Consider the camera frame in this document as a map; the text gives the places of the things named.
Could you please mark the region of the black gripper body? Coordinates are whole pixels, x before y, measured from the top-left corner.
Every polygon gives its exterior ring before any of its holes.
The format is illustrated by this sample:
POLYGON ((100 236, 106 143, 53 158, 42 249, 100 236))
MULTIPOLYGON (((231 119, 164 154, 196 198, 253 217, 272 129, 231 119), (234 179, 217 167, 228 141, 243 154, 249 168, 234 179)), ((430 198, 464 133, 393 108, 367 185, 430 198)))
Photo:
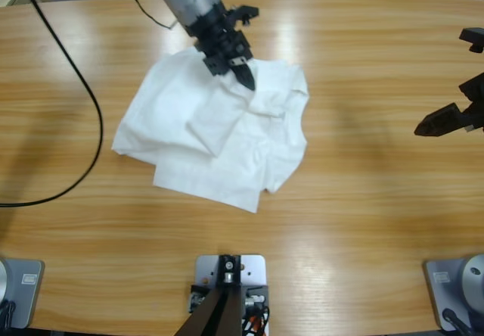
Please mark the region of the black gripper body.
POLYGON ((466 109, 470 117, 470 124, 466 126, 466 131, 470 132, 477 129, 483 129, 484 104, 483 101, 474 101, 466 109))
POLYGON ((195 48, 205 54, 203 62, 212 75, 224 76, 232 71, 228 65, 231 58, 253 58, 247 38, 235 29, 236 22, 248 26, 251 19, 252 6, 241 5, 228 10, 223 4, 214 4, 206 14, 185 27, 188 35, 196 39, 195 48))

